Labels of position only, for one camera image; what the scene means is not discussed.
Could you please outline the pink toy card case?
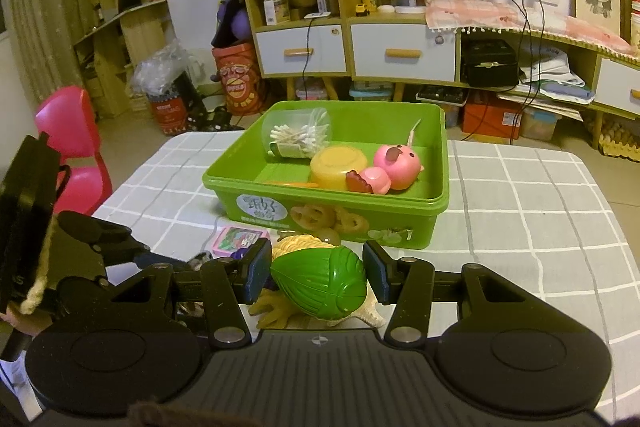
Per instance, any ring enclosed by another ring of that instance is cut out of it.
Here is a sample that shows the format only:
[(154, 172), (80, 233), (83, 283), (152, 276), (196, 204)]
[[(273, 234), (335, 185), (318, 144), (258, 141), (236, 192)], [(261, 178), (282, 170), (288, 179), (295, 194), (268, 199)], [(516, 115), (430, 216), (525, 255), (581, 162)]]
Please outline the pink toy card case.
[(210, 251), (215, 257), (232, 257), (240, 249), (250, 248), (263, 237), (269, 237), (266, 230), (227, 225), (216, 235)]

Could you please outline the translucent rubber hand toy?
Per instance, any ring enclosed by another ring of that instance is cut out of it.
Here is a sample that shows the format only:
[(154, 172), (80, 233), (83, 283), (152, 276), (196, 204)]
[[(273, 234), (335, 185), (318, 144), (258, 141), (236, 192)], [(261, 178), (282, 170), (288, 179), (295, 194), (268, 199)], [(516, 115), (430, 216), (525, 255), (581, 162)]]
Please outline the translucent rubber hand toy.
[(258, 329), (285, 329), (292, 317), (302, 313), (282, 291), (266, 288), (247, 311), (251, 317), (256, 317)]

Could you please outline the white seashell toy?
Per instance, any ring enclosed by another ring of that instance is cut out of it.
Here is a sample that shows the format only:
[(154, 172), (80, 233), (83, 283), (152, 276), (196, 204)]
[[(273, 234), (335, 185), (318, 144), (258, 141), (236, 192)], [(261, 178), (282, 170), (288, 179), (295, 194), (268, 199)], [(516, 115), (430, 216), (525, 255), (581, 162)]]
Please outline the white seashell toy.
[(379, 329), (386, 324), (384, 317), (378, 312), (378, 299), (372, 293), (367, 293), (367, 297), (364, 298), (360, 307), (349, 314), (350, 319), (356, 319), (370, 327), (372, 329)]

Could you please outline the yellow toy corn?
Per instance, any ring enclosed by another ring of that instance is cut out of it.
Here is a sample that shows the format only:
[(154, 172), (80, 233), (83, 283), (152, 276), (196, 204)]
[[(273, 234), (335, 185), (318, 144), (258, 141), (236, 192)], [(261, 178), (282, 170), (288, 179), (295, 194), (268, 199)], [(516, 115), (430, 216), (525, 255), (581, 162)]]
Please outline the yellow toy corn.
[(272, 247), (272, 259), (312, 248), (334, 248), (334, 245), (322, 242), (318, 237), (310, 234), (290, 235), (279, 239)]

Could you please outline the orange toy slice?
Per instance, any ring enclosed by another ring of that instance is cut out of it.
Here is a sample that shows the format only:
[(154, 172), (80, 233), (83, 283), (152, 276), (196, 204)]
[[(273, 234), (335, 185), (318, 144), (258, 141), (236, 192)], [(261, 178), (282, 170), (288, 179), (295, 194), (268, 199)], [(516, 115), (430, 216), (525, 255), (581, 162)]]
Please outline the orange toy slice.
[(299, 188), (319, 188), (318, 183), (314, 182), (283, 182), (283, 181), (268, 181), (269, 185), (286, 186), (286, 187), (299, 187)]

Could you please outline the green plastic storage box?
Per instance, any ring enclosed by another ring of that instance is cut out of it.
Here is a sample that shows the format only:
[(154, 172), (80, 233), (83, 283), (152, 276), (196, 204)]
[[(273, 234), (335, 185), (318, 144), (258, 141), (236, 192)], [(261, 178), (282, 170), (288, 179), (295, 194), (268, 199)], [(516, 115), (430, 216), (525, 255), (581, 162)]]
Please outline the green plastic storage box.
[(283, 101), (203, 174), (229, 219), (421, 249), (449, 202), (435, 104)]

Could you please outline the pink plastic chair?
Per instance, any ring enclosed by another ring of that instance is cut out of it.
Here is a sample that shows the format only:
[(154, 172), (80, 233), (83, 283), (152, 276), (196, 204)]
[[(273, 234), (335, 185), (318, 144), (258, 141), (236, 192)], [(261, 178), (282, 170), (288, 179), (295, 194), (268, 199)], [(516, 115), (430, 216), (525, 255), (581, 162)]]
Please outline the pink plastic chair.
[(91, 216), (113, 193), (113, 185), (101, 155), (101, 138), (89, 93), (81, 87), (58, 89), (38, 108), (36, 128), (49, 135), (48, 144), (70, 159), (92, 158), (94, 164), (70, 167), (70, 176), (56, 212), (72, 210)]

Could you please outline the yellow plastic bowl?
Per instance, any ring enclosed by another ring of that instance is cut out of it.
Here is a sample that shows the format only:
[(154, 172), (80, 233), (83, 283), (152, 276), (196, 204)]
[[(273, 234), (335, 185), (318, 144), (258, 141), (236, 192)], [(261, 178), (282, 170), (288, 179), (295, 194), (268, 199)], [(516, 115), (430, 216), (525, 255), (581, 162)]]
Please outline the yellow plastic bowl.
[(346, 173), (366, 168), (369, 161), (361, 150), (350, 145), (330, 145), (314, 154), (310, 161), (309, 181), (320, 188), (346, 191)]

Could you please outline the checkered grey tablecloth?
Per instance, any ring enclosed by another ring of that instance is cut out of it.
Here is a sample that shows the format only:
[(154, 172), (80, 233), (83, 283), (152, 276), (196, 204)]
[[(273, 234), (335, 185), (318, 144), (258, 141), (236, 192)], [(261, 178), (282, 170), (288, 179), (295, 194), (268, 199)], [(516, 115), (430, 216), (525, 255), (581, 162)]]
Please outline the checkered grey tablecloth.
[[(99, 208), (154, 253), (186, 260), (227, 224), (205, 170), (232, 132), (170, 139)], [(442, 271), (486, 265), (588, 326), (613, 359), (598, 405), (609, 419), (639, 410), (639, 268), (614, 212), (575, 155), (452, 141), (449, 205), (421, 259)]]

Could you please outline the clear cotton swab jar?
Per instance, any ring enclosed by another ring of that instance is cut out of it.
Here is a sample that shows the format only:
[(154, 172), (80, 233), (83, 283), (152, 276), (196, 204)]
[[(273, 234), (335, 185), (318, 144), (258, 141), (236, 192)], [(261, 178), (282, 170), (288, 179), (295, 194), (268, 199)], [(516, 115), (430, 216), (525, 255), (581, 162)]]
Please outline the clear cotton swab jar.
[(277, 159), (311, 159), (331, 138), (331, 118), (323, 107), (280, 109), (262, 118), (262, 145)]

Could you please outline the red cardboard box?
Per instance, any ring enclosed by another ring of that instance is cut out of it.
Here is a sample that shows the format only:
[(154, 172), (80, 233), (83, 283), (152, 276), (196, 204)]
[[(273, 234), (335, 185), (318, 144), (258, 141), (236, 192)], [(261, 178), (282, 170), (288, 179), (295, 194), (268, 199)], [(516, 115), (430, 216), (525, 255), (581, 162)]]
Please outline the red cardboard box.
[(462, 115), (462, 131), (516, 140), (520, 136), (521, 106), (492, 92), (472, 91)]

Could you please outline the orange cartoon bin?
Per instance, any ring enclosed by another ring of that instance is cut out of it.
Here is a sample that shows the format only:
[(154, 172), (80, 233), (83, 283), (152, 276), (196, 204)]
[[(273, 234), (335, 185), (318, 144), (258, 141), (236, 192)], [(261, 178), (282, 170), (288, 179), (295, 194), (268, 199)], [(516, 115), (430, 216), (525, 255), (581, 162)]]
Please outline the orange cartoon bin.
[(213, 48), (212, 54), (228, 111), (234, 116), (257, 114), (264, 105), (266, 91), (254, 44), (245, 41), (228, 48)]

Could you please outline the wooden low sideboard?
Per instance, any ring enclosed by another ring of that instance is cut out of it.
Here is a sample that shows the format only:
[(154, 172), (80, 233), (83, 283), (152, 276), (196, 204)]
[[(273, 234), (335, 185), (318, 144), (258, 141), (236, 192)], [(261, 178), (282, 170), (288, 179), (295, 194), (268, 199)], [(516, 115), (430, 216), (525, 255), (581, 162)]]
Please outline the wooden low sideboard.
[(352, 17), (345, 49), (352, 79), (505, 94), (517, 110), (554, 102), (593, 112), (592, 142), (605, 115), (639, 116), (639, 57), (619, 36), (571, 16), (491, 16), (431, 6), (421, 14)]

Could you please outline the pink fringed cloth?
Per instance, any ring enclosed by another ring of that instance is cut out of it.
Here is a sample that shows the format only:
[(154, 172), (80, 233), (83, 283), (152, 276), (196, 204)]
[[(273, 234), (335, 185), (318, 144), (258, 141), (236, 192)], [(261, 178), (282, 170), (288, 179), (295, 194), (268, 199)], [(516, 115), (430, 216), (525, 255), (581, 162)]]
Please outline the pink fringed cloth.
[(622, 37), (578, 18), (542, 12), (542, 9), (518, 9), (512, 3), (495, 4), (480, 0), (428, 0), (425, 23), (431, 30), (519, 31), (531, 30), (546, 38), (600, 49), (612, 55), (635, 60), (638, 51)]

